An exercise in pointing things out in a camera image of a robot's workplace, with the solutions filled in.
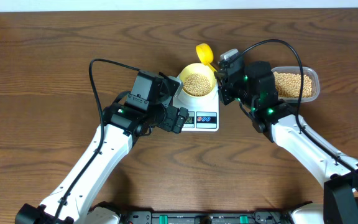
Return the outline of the yellow measuring scoop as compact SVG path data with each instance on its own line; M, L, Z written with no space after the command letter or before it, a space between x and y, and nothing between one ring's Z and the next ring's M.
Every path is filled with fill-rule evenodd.
M196 54L203 65L209 67L213 72L217 72L217 70L211 65L212 61L214 60L214 55L211 47L208 44L198 44L196 46Z

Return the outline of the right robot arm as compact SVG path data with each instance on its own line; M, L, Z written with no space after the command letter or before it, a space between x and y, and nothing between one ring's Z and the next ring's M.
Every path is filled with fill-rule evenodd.
M215 73L219 96L235 100L258 133L292 154L324 190L323 204L288 211L290 223L358 223L358 160L343 154L312 130L296 109L279 99L268 62L245 65L222 60Z

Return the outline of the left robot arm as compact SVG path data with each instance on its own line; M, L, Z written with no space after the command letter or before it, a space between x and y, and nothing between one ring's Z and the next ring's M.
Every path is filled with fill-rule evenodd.
M62 183L38 207L24 204L15 222L84 223L101 187L140 137L154 127L181 132L188 110L174 107L172 100L182 88L179 78L138 73L132 90L99 112L92 142Z

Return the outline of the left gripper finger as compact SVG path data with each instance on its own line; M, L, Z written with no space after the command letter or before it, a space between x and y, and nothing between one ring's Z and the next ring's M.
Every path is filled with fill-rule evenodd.
M183 82L179 78L173 76L168 76L165 80L167 81L168 95L177 97L183 89Z
M183 125L185 124L185 121L188 119L188 110L184 107L178 108L177 112L175 114L175 119L173 123L172 131L175 134L181 133L183 129Z

